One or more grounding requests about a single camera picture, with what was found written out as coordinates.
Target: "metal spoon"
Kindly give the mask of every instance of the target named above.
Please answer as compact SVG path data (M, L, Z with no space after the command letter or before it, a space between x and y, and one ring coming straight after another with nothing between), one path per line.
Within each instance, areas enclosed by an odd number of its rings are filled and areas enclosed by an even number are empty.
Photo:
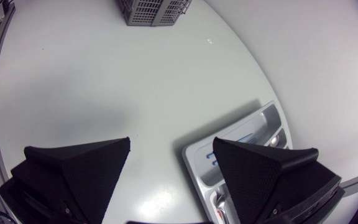
M279 140L280 140L280 137L278 135L276 135L270 142L269 146L276 147L278 145Z
M223 217L224 224L229 224L229 220L227 219L226 212L224 211L224 203L226 201L226 196L221 195L216 201L216 208L219 210Z

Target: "black foam pad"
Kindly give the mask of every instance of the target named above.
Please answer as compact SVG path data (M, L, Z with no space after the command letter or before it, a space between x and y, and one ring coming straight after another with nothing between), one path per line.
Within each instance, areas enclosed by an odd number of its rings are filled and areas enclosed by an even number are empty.
M90 223L101 223L130 151L129 138L77 146L26 147L27 161L62 174Z
M317 149L287 150L215 138L213 152L242 224L254 223L277 179L317 160Z

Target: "white plastic tray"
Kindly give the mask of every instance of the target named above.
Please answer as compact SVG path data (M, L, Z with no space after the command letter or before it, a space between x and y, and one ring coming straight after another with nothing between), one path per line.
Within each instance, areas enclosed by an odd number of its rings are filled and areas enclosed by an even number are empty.
M224 209L229 223L240 223L219 164L213 154L213 139L219 137L268 146L277 135L279 136L277 147L288 148L280 115L274 102L271 101L238 122L183 149L185 164L210 221L224 223L215 207L216 199L224 194L227 197Z

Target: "round tabletop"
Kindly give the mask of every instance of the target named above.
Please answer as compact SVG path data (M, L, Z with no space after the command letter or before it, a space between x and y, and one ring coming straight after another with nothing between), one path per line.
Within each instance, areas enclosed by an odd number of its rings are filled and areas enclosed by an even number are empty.
M112 0L20 1L0 56L6 172L26 146L129 136L103 223L190 223L205 212L181 150L277 97L250 52L204 2L174 26L129 27Z

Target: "cable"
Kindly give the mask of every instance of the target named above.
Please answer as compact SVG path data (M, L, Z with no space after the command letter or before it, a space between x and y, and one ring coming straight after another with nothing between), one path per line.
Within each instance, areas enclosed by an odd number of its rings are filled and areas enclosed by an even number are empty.
M0 216L7 218L9 221L13 222L13 224L17 224L13 218L11 218L8 214L0 212Z

